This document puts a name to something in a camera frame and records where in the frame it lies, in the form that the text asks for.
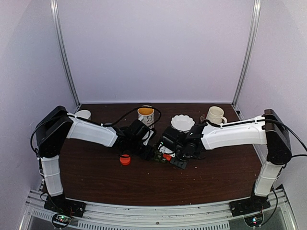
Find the orange bottle cap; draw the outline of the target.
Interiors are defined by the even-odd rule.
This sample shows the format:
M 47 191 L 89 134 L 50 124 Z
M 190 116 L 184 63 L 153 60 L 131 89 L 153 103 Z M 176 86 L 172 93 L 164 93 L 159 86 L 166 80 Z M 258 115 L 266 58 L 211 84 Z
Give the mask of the orange bottle cap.
M 128 154 L 122 154 L 119 157 L 119 161 L 120 161 L 121 165 L 127 166 L 131 163 L 131 157 Z

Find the orange pill bottle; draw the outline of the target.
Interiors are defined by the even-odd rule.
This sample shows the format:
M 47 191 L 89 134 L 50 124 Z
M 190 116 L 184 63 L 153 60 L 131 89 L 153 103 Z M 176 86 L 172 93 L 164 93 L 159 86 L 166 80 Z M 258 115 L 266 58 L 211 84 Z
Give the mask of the orange pill bottle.
M 172 159 L 172 156 L 168 155 L 168 154 L 163 154 L 163 158 L 166 160 L 166 161 L 170 161 Z

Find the green weekly pill organizer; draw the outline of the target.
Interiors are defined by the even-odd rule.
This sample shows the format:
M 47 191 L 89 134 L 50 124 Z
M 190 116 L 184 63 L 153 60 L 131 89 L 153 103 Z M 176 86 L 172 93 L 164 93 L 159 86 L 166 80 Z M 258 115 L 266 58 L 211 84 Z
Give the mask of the green weekly pill organizer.
M 160 163 L 166 163 L 166 159 L 163 157 L 163 154 L 159 152 L 157 144 L 153 145 L 154 157 L 153 160 Z

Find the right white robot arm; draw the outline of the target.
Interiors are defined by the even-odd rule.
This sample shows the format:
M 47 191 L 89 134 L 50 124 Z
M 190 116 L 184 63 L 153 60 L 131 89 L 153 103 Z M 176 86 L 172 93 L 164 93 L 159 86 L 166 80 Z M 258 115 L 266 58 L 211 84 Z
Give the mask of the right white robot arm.
M 206 120 L 192 126 L 188 133 L 169 126 L 159 140 L 158 151 L 172 155 L 170 162 L 184 169 L 188 159 L 198 157 L 204 150 L 246 144 L 266 145 L 268 150 L 251 197 L 246 200 L 246 208 L 254 212 L 265 203 L 281 168 L 292 157 L 289 132 L 274 110 L 266 109 L 255 118 L 220 125 Z

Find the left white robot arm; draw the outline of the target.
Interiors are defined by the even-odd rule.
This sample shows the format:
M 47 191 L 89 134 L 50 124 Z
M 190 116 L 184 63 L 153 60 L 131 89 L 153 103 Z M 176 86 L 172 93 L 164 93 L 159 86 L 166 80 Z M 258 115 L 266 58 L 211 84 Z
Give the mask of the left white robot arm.
M 115 124 L 99 124 L 69 113 L 64 106 L 53 109 L 36 127 L 32 137 L 36 138 L 35 152 L 40 172 L 45 180 L 48 201 L 59 213 L 69 209 L 60 178 L 59 155 L 67 139 L 79 139 L 105 147 L 129 151 L 144 160 L 154 156 L 148 144 L 156 131 L 139 119 L 131 125 L 118 128 Z

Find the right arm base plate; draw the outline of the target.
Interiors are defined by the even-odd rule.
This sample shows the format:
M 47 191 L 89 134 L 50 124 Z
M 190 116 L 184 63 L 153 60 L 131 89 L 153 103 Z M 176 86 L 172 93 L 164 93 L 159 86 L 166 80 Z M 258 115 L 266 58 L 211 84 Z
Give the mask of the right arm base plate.
M 238 201 L 232 201 L 229 203 L 230 210 L 233 217 L 247 215 L 254 212 L 260 212 L 263 209 L 271 207 L 269 201 L 242 199 Z

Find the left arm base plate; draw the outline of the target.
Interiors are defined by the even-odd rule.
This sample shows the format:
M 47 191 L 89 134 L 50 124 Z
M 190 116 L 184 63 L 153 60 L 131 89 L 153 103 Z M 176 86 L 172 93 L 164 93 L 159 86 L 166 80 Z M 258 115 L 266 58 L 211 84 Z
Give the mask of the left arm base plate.
M 64 195 L 48 196 L 44 204 L 44 209 L 80 218 L 83 217 L 85 208 L 84 202 L 69 200 Z

